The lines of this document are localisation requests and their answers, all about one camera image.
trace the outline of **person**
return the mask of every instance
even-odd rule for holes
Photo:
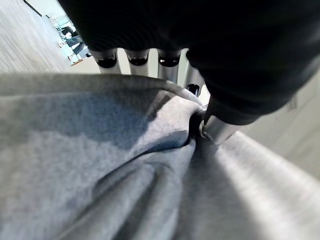
[[[65,36],[67,36],[68,34],[71,35],[71,38],[65,41],[65,44],[67,44],[70,48],[72,48],[74,45],[79,44],[78,46],[72,49],[73,54],[68,57],[69,59],[72,59],[74,55],[78,55],[85,48],[86,44],[80,37],[78,31],[77,30],[73,31],[72,28],[69,26],[65,27],[61,32]]]

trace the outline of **white wall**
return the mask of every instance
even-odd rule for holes
[[[27,0],[39,13],[58,19],[66,15],[57,0]]]

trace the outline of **floor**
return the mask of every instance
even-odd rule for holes
[[[0,73],[66,72],[70,68],[57,44],[59,34],[23,0],[0,4]]]

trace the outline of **black sleeve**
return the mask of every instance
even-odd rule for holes
[[[276,111],[319,66],[319,0],[59,2],[93,51],[189,48],[208,113],[231,124]]]
[[[238,15],[210,29],[210,41],[190,47],[187,58],[213,97],[211,114],[249,124],[281,108],[317,71],[319,1],[292,2],[261,3],[243,15],[240,5]]]

